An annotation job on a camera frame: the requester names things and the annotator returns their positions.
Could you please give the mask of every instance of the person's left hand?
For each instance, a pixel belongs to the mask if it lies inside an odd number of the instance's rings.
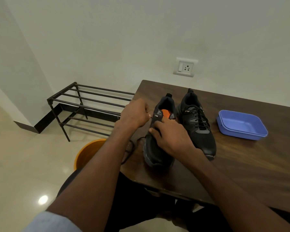
[[[121,112],[120,121],[131,125],[135,130],[144,126],[150,119],[148,104],[141,98],[132,100]]]

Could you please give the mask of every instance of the rack leg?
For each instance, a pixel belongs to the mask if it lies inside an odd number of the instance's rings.
[[[53,105],[49,105],[49,106],[50,106],[50,108],[52,109],[52,112],[53,112],[53,114],[54,114],[56,120],[58,121],[58,124],[59,124],[60,127],[62,128],[62,131],[63,131],[63,133],[65,134],[67,140],[70,141],[70,139],[69,139],[69,137],[68,137],[68,135],[67,135],[67,133],[66,133],[64,127],[63,127],[63,125],[61,124],[61,122],[60,122],[60,120],[59,120],[59,117],[58,117],[58,116],[56,115],[56,113],[55,113],[55,110],[54,110]]]
[[[80,98],[79,100],[80,100],[80,102],[81,102],[80,105],[84,105],[83,102],[82,102],[82,99]],[[84,114],[85,114],[86,120],[88,120],[88,117],[87,117],[87,114],[86,114],[85,108],[83,108],[83,111],[84,111]]]

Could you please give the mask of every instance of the black sneaker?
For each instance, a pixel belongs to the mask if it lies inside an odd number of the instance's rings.
[[[216,142],[202,105],[192,89],[188,89],[177,107],[177,113],[179,122],[187,130],[194,146],[201,149],[209,160],[213,160],[216,155]]]
[[[160,102],[155,107],[150,127],[153,127],[155,121],[161,121],[163,117],[167,117],[170,120],[176,119],[174,100],[172,99],[172,94],[169,93],[161,98]],[[143,155],[146,163],[154,168],[169,168],[174,163],[174,158],[158,146],[156,139],[150,132],[146,135]]]

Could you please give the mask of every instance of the wood grain surface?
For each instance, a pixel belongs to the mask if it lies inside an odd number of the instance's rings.
[[[161,97],[171,93],[178,105],[188,88],[143,80],[134,100],[143,98],[150,113]],[[209,120],[217,144],[217,155],[212,161],[245,191],[267,206],[290,212],[290,107],[194,90]],[[220,110],[250,113],[258,116],[268,130],[268,136],[246,140],[220,133],[216,118]],[[135,142],[145,136],[150,121],[133,135]],[[177,196],[206,203],[212,199],[199,181],[177,160],[167,172],[156,172],[148,167],[140,141],[134,154],[122,165],[129,179]]]

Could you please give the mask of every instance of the black metal rack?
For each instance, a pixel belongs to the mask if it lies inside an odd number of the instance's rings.
[[[52,112],[54,113],[54,116],[56,117],[56,119],[57,119],[60,127],[62,128],[62,131],[64,132],[64,134],[65,134],[65,136],[66,136],[68,141],[70,141],[70,139],[69,139],[69,137],[68,137],[68,135],[67,135],[67,133],[66,133],[66,131],[64,129],[64,126],[69,126],[69,127],[81,129],[81,130],[84,130],[84,131],[88,131],[88,132],[92,132],[92,133],[96,133],[96,134],[100,134],[100,135],[104,135],[104,136],[109,136],[109,134],[105,134],[105,133],[101,133],[101,132],[98,132],[98,131],[94,131],[94,130],[78,127],[78,126],[75,126],[75,125],[67,124],[67,122],[69,122],[70,120],[78,120],[78,121],[84,121],[84,122],[87,122],[87,123],[92,123],[92,124],[97,124],[97,125],[102,125],[102,126],[114,128],[114,126],[112,126],[112,125],[107,125],[107,124],[102,124],[102,123],[98,123],[98,122],[94,122],[94,121],[89,121],[87,113],[88,113],[88,110],[92,110],[92,111],[95,111],[95,112],[99,112],[101,114],[108,114],[108,115],[116,116],[117,120],[119,120],[119,118],[120,118],[120,113],[119,112],[107,111],[107,110],[97,109],[97,108],[90,107],[90,106],[85,106],[83,104],[82,100],[88,100],[88,101],[92,101],[92,102],[103,103],[103,104],[117,106],[117,107],[123,107],[123,108],[125,106],[124,105],[115,104],[115,103],[110,103],[110,102],[105,102],[105,101],[100,101],[100,100],[95,100],[95,99],[82,97],[80,93],[92,94],[92,95],[108,97],[108,98],[113,98],[113,99],[119,99],[119,100],[125,100],[125,101],[131,101],[131,99],[122,98],[122,97],[118,97],[118,96],[111,96],[111,95],[107,95],[107,94],[95,93],[95,92],[90,92],[90,91],[86,91],[86,90],[80,90],[80,89],[78,89],[79,87],[84,87],[85,89],[86,88],[90,88],[90,89],[114,92],[114,93],[119,93],[119,94],[127,94],[127,95],[134,95],[134,93],[128,93],[128,92],[123,92],[123,91],[118,91],[118,90],[98,88],[98,87],[93,87],[93,86],[88,86],[88,85],[80,85],[77,82],[73,82],[69,86],[65,87],[64,89],[60,90],[58,93],[54,94],[53,96],[51,96],[50,98],[47,99],[47,102],[48,102],[50,108],[52,109]],[[67,94],[66,92],[68,92],[68,91],[76,91],[78,96]],[[73,97],[73,98],[78,98],[79,101],[80,101],[80,104],[57,99],[61,95],[68,96],[68,97]],[[57,101],[60,104],[68,104],[68,105],[72,105],[72,106],[75,106],[75,107],[78,107],[78,108],[75,109],[75,111],[73,111],[69,115],[69,117],[67,117],[64,121],[61,122],[59,120],[59,118],[58,118],[58,115],[56,114],[56,112],[54,110],[54,107],[53,107],[53,102],[54,101]],[[82,111],[82,113],[85,115],[86,120],[79,119],[79,118],[74,118],[74,116],[76,114],[80,114],[80,111]]]

